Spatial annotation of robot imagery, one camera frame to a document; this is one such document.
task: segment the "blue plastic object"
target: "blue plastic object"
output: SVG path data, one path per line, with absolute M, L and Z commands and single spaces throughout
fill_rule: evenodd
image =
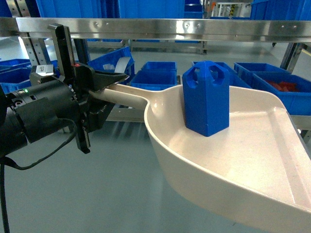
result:
M 31 63 L 28 59 L 13 59 L 0 62 L 0 72 L 8 69 L 17 69 L 30 67 Z
M 5 94 L 31 86 L 30 68 L 19 68 L 0 73 L 0 85 Z
M 187 4 L 201 4 L 200 0 L 185 0 L 185 5 Z
M 234 70 L 238 73 L 238 76 L 251 87 L 253 86 L 254 73 L 257 74 L 259 72 L 274 72 L 290 74 L 290 72 L 287 70 L 267 63 L 235 63 Z
M 203 18 L 203 12 L 185 12 L 184 18 Z
M 210 19 L 250 20 L 249 17 L 211 17 Z
M 265 20 L 266 12 L 268 10 L 269 0 L 254 0 L 252 3 L 251 19 Z
M 227 69 L 229 71 L 229 85 L 230 86 L 237 86 L 237 87 L 244 87 L 252 89 L 249 85 L 246 84 L 242 79 L 238 77 L 238 74 L 235 70 L 233 70 L 230 66 L 228 66 L 225 62 L 215 62 L 217 65 Z
M 251 19 L 311 20 L 310 0 L 256 0 Z
M 176 62 L 146 62 L 142 70 L 171 70 L 177 72 Z
M 120 18 L 183 18 L 185 0 L 114 0 Z
M 9 9 L 6 0 L 0 0 L 0 17 L 12 17 L 11 11 Z
M 198 41 L 198 40 L 175 40 L 175 43 L 194 43 L 194 44 L 199 44 L 200 41 Z
M 131 86 L 151 91 L 161 91 L 175 85 L 177 74 L 173 70 L 140 70 L 131 81 Z
M 229 71 L 198 62 L 183 75 L 186 127 L 204 136 L 229 127 Z
M 201 4 L 185 4 L 185 12 L 203 12 Z
M 126 81 L 122 82 L 122 84 L 127 84 L 135 76 L 135 61 L 132 57 L 129 47 L 124 47 L 122 49 L 107 53 L 99 58 L 89 61 L 87 64 L 93 67 L 95 70 L 114 72 L 114 69 L 107 69 L 105 67 L 116 67 L 117 62 L 121 57 L 130 57 L 130 61 L 128 62 L 125 70 L 125 73 L 130 77 Z
M 102 18 L 101 0 L 36 0 L 41 17 Z
M 252 88 L 268 91 L 275 94 L 284 104 L 291 115 L 311 115 L 311 82 L 291 74 L 284 73 L 258 73 L 254 74 Z M 296 83 L 300 92 L 281 92 L 268 84 L 267 81 L 275 83 Z

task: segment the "hole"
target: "hole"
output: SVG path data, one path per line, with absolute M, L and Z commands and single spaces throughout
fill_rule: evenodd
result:
M 17 105 L 17 106 L 18 106 L 18 105 L 21 105 L 22 103 L 23 103 L 23 101 L 21 101 L 21 100 L 16 100 L 16 101 L 14 102 L 14 104 Z

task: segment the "black cable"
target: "black cable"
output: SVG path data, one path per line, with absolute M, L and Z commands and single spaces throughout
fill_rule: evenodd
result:
M 5 189 L 4 189 L 4 164 L 0 166 L 0 200 L 4 233 L 10 233 L 8 213 L 6 210 Z
M 1 212 L 2 212 L 2 221 L 3 221 L 4 233 L 10 233 L 8 213 L 7 213 L 7 209 L 6 209 L 5 189 L 4 189 L 4 166 L 8 165 L 8 166 L 11 166 L 11 167 L 16 168 L 18 170 L 30 169 L 30 168 L 36 166 L 37 164 L 41 163 L 42 161 L 50 158 L 52 155 L 54 155 L 56 152 L 58 152 L 60 149 L 62 149 L 65 145 L 67 145 L 69 142 L 71 142 L 75 138 L 75 136 L 78 132 L 78 129 L 77 129 L 75 122 L 73 120 L 64 119 L 64 118 L 61 118 L 59 120 L 60 120 L 60 124 L 62 124 L 62 125 L 68 126 L 68 125 L 72 124 L 73 132 L 71 132 L 69 138 L 65 142 L 63 142 L 52 153 L 48 154 L 47 156 L 45 156 L 42 159 L 39 159 L 37 162 L 35 162 L 29 166 L 19 166 L 12 159 L 10 159 L 8 157 L 3 157 L 1 160 L 1 165 L 0 165 L 0 202 L 1 202 Z
M 39 163 L 41 163 L 42 161 L 50 158 L 52 155 L 54 155 L 56 152 L 58 152 L 60 149 L 62 149 L 65 145 L 67 145 L 69 142 L 71 142 L 75 138 L 75 136 L 76 136 L 76 134 L 78 132 L 78 129 L 77 129 L 77 126 L 76 126 L 75 122 L 73 120 L 65 119 L 65 118 L 60 118 L 59 120 L 60 120 L 61 124 L 64 124 L 66 126 L 71 124 L 73 126 L 73 132 L 70 134 L 69 138 L 65 142 L 63 142 L 56 150 L 54 150 L 52 153 L 48 154 L 47 156 L 45 156 L 42 159 L 39 159 L 37 162 L 35 162 L 35 163 L 33 163 L 33 164 L 29 165 L 29 166 L 19 166 L 12 159 L 10 159 L 8 157 L 3 157 L 5 165 L 11 166 L 11 167 L 13 167 L 15 169 L 18 169 L 18 170 L 28 170 L 28 169 L 31 169 L 34 166 L 36 166 Z

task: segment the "scoop handle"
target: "scoop handle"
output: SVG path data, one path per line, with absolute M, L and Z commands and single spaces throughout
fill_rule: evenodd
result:
M 91 92 L 92 97 L 111 103 L 145 109 L 150 97 L 155 94 L 153 91 L 142 90 L 122 84 L 112 85 L 98 92 Z

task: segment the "robotic arm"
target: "robotic arm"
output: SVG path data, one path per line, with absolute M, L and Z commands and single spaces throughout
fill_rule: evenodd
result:
M 30 78 L 39 85 L 6 95 L 0 88 L 0 158 L 73 122 L 77 126 L 78 148 L 89 153 L 88 133 L 102 127 L 114 104 L 93 99 L 88 91 L 128 78 L 126 74 L 95 71 L 75 63 L 68 27 L 54 24 L 49 29 L 61 76 L 31 73 Z

